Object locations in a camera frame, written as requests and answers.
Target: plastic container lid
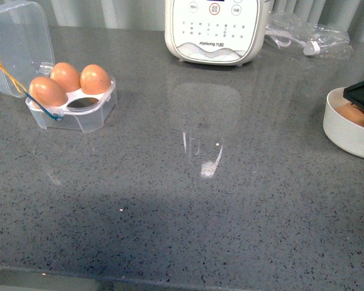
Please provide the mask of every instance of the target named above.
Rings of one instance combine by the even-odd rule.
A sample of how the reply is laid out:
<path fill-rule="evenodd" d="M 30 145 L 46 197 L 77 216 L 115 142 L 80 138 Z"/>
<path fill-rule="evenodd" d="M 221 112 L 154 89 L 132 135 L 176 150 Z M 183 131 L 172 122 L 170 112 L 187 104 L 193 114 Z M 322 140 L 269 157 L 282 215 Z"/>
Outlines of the plastic container lid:
<path fill-rule="evenodd" d="M 36 2 L 0 5 L 0 61 L 27 89 L 37 76 L 48 76 L 55 64 L 46 15 Z M 0 69 L 0 91 L 23 97 Z"/>

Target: yellow string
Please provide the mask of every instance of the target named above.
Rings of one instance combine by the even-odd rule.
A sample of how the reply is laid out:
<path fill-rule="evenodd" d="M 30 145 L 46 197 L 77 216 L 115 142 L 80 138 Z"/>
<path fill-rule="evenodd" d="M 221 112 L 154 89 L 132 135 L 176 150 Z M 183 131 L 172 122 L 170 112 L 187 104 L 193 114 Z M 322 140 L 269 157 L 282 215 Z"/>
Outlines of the yellow string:
<path fill-rule="evenodd" d="M 4 74 L 6 74 L 8 76 L 8 78 L 12 81 L 13 85 L 15 86 L 15 88 L 17 89 L 17 91 L 20 94 L 24 94 L 24 92 L 27 91 L 27 89 L 24 87 L 24 85 L 22 83 L 20 83 L 14 76 L 12 76 L 7 69 L 3 66 L 3 64 L 0 61 L 0 70 L 3 71 Z"/>

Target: gray countertop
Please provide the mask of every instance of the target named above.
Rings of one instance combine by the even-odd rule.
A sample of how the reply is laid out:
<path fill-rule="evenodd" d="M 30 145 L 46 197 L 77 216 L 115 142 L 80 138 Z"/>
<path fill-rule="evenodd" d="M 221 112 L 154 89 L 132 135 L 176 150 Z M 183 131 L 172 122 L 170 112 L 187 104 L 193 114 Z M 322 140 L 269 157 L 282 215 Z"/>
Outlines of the gray countertop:
<path fill-rule="evenodd" d="M 364 44 L 349 61 L 265 44 L 236 68 L 180 63 L 162 32 L 50 32 L 56 62 L 116 78 L 118 105 L 93 133 L 44 130 L 0 93 L 0 267 L 364 290 L 364 159 L 322 128 L 327 93 L 364 79 Z"/>

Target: egg carton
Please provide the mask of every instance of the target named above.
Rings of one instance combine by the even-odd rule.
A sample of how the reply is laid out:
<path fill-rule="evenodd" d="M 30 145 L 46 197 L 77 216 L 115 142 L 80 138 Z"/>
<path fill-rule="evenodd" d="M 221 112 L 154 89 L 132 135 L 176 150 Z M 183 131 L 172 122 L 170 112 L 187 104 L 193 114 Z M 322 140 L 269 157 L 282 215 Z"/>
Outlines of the egg carton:
<path fill-rule="evenodd" d="M 82 130 L 83 132 L 93 132 L 104 125 L 110 111 L 117 104 L 116 81 L 110 77 L 111 85 L 105 93 L 98 95 L 87 95 L 81 89 L 67 93 L 68 101 L 61 106 L 45 107 L 51 114 L 61 116 L 60 120 L 55 120 L 47 115 L 30 98 L 25 100 L 27 107 L 31 111 L 38 125 L 46 129 L 54 127 L 57 129 Z M 81 98 L 96 98 L 98 102 L 85 108 L 72 108 L 68 105 Z"/>

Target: brown egg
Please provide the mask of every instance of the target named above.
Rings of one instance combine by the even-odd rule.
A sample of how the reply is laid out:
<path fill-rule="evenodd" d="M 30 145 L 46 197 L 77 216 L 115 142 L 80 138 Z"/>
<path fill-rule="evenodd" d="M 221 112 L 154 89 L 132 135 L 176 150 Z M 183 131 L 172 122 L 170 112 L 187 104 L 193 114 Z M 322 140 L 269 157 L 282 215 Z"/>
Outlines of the brown egg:
<path fill-rule="evenodd" d="M 99 65 L 88 65 L 81 73 L 81 88 L 85 94 L 102 94 L 110 87 L 107 72 Z"/>
<path fill-rule="evenodd" d="M 50 77 L 57 82 L 66 93 L 73 92 L 81 87 L 78 71 L 66 62 L 57 63 L 52 68 Z"/>
<path fill-rule="evenodd" d="M 364 113 L 355 108 L 351 103 L 335 108 L 336 112 L 345 119 L 364 127 Z"/>
<path fill-rule="evenodd" d="M 61 86 L 45 76 L 32 80 L 29 93 L 43 106 L 61 106 L 68 100 Z"/>

